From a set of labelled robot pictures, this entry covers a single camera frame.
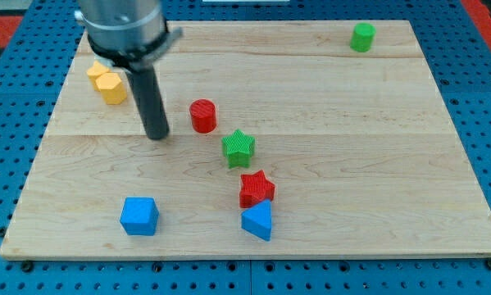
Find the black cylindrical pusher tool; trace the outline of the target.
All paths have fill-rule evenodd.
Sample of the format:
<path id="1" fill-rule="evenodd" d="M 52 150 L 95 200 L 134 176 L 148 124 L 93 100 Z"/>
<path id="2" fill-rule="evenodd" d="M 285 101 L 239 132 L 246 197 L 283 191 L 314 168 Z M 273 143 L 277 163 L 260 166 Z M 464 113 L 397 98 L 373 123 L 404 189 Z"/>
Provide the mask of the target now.
<path id="1" fill-rule="evenodd" d="M 153 68 L 129 70 L 127 79 L 145 134 L 151 140 L 164 139 L 168 136 L 170 129 L 156 71 Z"/>

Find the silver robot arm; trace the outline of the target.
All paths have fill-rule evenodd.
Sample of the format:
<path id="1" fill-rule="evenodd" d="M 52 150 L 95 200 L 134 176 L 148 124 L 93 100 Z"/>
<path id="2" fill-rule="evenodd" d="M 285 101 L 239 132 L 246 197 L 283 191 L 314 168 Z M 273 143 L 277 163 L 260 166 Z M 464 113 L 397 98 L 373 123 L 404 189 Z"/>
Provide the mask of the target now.
<path id="1" fill-rule="evenodd" d="M 143 128 L 151 140 L 170 132 L 155 63 L 183 36 L 170 28 L 160 0 L 78 0 L 75 19 L 101 61 L 125 71 Z"/>

